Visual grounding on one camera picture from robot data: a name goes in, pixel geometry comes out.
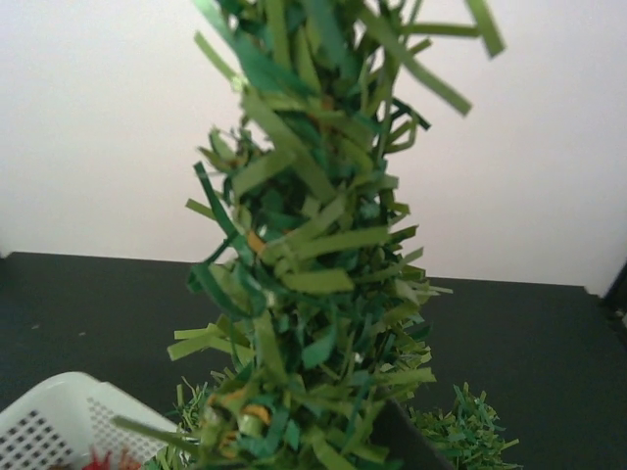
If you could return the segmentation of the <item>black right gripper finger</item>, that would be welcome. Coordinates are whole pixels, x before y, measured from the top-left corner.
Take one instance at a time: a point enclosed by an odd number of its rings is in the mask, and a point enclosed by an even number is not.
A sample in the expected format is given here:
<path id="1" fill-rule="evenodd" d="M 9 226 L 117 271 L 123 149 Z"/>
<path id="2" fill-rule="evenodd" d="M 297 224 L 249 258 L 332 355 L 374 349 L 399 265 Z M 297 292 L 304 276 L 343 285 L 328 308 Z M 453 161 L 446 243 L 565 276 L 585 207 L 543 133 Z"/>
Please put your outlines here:
<path id="1" fill-rule="evenodd" d="M 371 440 L 388 448 L 388 456 L 392 459 L 402 460 L 403 469 L 454 469 L 452 463 L 416 429 L 396 400 L 385 402 L 374 420 Z"/>

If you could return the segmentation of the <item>small green christmas tree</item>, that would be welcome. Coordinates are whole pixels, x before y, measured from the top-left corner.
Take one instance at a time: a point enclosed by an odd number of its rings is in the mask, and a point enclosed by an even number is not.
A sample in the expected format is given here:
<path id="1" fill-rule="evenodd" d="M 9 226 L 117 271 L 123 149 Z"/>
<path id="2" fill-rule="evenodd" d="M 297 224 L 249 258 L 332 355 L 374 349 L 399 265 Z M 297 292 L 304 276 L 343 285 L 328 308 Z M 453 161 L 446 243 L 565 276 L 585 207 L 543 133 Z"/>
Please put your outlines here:
<path id="1" fill-rule="evenodd" d="M 401 71 L 461 114 L 470 103 L 418 60 L 435 35 L 505 44 L 484 1 L 466 24 L 422 23 L 400 1 L 200 1 L 238 61 L 197 46 L 240 98 L 238 125 L 211 130 L 195 167 L 222 230 L 189 289 L 219 308 L 175 333 L 171 359 L 214 349 L 232 365 L 178 405 L 173 432 L 117 417 L 163 448 L 134 469 L 400 469 L 373 439 L 397 397 L 433 381 L 421 306 L 438 295 L 396 199 L 390 155 L 428 121 L 394 93 Z"/>

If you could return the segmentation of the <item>white perforated plastic basket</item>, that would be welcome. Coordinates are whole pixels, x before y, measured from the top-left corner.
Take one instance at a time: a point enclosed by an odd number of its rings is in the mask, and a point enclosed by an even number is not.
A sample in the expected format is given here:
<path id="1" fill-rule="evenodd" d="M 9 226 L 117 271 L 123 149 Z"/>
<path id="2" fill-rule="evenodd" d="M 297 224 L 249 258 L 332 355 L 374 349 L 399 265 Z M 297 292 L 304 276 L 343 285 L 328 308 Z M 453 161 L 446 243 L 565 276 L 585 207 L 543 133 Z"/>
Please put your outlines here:
<path id="1" fill-rule="evenodd" d="M 113 423 L 122 416 L 173 432 L 164 416 L 108 382 L 82 372 L 50 377 L 1 411 L 3 469 L 81 469 L 91 450 L 117 460 L 124 448 L 144 464 L 165 444 Z"/>

